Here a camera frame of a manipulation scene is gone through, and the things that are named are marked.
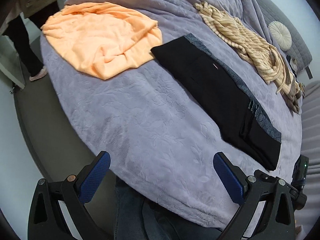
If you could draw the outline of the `black pants patterned side stripe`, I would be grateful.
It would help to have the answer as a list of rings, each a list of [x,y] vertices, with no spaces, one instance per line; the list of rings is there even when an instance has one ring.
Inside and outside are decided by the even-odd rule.
[[[266,170],[277,168],[281,133],[231,68],[193,34],[153,47],[151,52],[213,119],[225,142]]]

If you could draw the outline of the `brown grey garment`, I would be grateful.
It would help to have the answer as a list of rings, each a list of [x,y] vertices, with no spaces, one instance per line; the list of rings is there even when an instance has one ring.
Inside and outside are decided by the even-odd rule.
[[[300,104],[298,103],[298,100],[305,96],[304,85],[293,79],[289,85],[284,85],[282,91],[287,107],[294,113],[298,114],[300,112]]]

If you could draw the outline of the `operator blue jeans legs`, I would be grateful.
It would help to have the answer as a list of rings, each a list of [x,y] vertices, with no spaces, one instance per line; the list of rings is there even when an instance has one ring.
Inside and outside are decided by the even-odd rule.
[[[205,228],[163,208],[116,178],[114,239],[217,239],[221,231]]]

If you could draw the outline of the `cream striped garment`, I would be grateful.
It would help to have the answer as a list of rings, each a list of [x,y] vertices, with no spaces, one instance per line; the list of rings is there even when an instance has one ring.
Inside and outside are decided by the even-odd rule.
[[[295,79],[277,48],[246,28],[239,18],[207,2],[195,3],[194,7],[219,38],[233,47],[243,60],[255,66],[266,84],[276,84],[277,93],[283,93],[284,85]]]

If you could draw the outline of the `grey quilted headboard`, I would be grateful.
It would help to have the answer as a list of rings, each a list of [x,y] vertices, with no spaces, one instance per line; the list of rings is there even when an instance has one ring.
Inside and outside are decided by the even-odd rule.
[[[267,25],[273,21],[278,21],[288,28],[292,37],[292,45],[291,48],[286,51],[286,53],[291,57],[291,59],[297,60],[297,70],[295,71],[296,74],[306,70],[309,79],[313,78],[309,68],[309,64],[312,61],[312,55],[298,30],[287,18],[287,16],[271,0],[256,1],[259,4]]]

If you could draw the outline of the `round cream pillow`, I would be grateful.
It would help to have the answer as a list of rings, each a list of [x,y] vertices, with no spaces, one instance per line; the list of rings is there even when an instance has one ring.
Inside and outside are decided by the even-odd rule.
[[[268,28],[281,50],[288,51],[292,46],[292,37],[289,29],[279,21],[271,22]]]

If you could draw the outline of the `lavender embossed bed blanket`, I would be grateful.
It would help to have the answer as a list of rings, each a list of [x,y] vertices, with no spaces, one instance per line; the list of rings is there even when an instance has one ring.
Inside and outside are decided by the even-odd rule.
[[[242,20],[270,41],[256,0],[68,0],[68,4],[111,2],[135,9],[158,22],[163,41],[193,34],[247,85],[281,132],[273,176],[291,181],[300,155],[302,121],[290,112],[274,84],[203,22],[194,4],[207,1]],[[111,155],[111,170],[150,200],[209,228],[224,228],[238,206],[213,168],[224,152],[247,175],[261,169],[250,156],[223,141],[217,124],[156,61],[103,81],[75,70],[41,38],[43,60],[67,118],[93,153]]]

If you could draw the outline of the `orange fleece garment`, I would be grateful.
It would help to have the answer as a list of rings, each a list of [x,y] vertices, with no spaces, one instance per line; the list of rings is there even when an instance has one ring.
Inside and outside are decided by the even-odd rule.
[[[42,32],[74,69],[102,80],[153,60],[163,42],[156,20],[110,2],[67,5]]]

